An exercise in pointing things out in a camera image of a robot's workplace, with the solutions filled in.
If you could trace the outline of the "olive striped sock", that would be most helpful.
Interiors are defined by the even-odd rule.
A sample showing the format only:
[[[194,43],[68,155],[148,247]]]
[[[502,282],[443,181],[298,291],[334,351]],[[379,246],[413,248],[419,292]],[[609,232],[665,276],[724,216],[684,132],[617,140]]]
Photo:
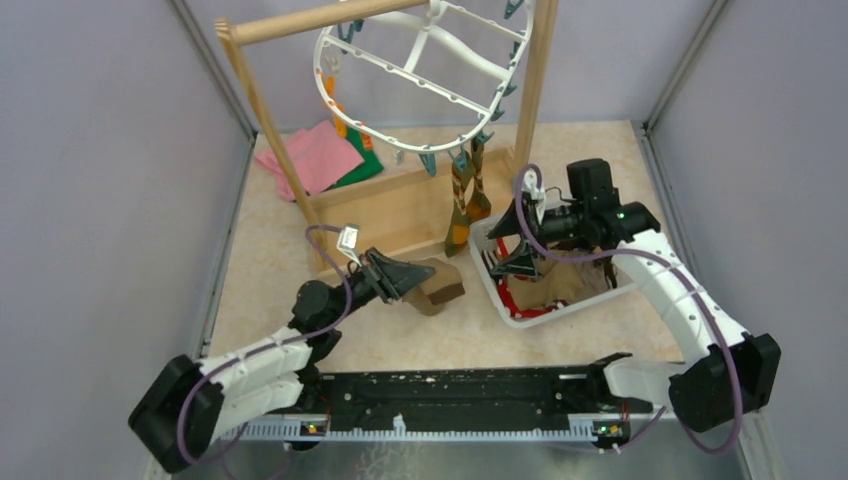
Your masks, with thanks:
[[[472,223],[487,218],[491,214],[491,203],[484,188],[483,164],[484,144],[479,140],[471,141],[468,169],[473,172],[473,191],[466,208]]]
[[[452,214],[444,240],[444,253],[448,258],[458,255],[467,245],[470,234],[470,217],[465,199],[466,190],[474,177],[473,163],[466,158],[465,166],[455,163],[451,169]]]

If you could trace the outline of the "tan ribbed sock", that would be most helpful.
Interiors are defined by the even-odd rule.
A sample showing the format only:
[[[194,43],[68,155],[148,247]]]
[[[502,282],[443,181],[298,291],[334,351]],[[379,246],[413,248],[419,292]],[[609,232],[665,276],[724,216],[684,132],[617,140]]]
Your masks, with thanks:
[[[459,269],[438,258],[413,261],[414,265],[430,267],[433,276],[407,293],[402,301],[424,316],[435,316],[447,303],[465,294]]]
[[[536,262],[540,276],[508,275],[506,288],[519,310],[543,309],[557,302],[571,305],[613,288],[604,267],[596,262]]]

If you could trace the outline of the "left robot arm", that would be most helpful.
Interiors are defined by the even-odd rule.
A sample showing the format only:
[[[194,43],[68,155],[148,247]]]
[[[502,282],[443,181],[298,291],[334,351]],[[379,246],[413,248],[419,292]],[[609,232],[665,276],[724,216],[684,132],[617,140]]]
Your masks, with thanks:
[[[427,289],[437,272],[432,261],[367,250],[339,284],[305,282],[291,321],[268,337],[217,357],[168,361],[130,413],[129,429],[166,472],[178,473],[255,418],[289,407],[314,410],[321,388],[308,371],[339,342],[340,322],[375,299],[391,303]]]

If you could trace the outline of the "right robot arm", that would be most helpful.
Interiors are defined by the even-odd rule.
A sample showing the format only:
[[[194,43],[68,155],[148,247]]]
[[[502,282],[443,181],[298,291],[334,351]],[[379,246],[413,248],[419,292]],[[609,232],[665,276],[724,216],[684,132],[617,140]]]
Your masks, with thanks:
[[[486,236],[516,236],[519,243],[492,275],[537,278],[544,260],[606,260],[648,300],[683,356],[677,363],[608,361],[586,385],[589,404],[612,412],[626,398],[647,401],[698,433],[767,406],[782,356],[777,341],[751,334],[711,298],[647,207],[621,201],[607,161],[572,162],[566,172],[572,197],[555,207],[546,204],[538,166],[518,173],[508,209]]]

